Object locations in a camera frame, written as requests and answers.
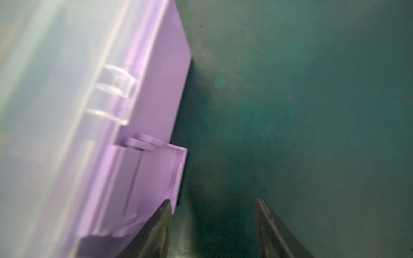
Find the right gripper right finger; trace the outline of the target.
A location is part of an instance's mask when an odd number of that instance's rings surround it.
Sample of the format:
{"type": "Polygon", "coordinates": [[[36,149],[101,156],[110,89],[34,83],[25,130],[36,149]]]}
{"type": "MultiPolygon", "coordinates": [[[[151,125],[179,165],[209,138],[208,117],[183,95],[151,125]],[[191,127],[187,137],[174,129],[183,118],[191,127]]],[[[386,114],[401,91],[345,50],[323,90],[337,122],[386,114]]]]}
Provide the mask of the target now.
{"type": "Polygon", "coordinates": [[[258,198],[254,206],[254,219],[263,258],[313,258],[297,240],[273,209],[258,198]]]}

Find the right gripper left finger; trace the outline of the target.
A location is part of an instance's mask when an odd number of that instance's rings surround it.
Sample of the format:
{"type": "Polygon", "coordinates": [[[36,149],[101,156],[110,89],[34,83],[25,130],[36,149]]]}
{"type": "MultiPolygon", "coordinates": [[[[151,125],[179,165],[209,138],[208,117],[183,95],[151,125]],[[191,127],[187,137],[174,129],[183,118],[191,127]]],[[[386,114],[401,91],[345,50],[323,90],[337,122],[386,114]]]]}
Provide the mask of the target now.
{"type": "Polygon", "coordinates": [[[164,200],[119,258],[166,258],[169,247],[169,227],[172,221],[170,200],[164,200]]]}

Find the purple clear toolbox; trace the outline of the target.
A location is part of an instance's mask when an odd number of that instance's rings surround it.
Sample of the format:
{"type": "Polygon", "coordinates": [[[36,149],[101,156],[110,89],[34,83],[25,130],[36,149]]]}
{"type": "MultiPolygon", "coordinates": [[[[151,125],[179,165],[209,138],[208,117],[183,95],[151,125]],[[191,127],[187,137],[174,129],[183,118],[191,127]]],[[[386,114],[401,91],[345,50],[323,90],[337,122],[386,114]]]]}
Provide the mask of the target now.
{"type": "Polygon", "coordinates": [[[115,258],[175,212],[190,63],[175,1],[1,2],[1,257],[115,258]]]}

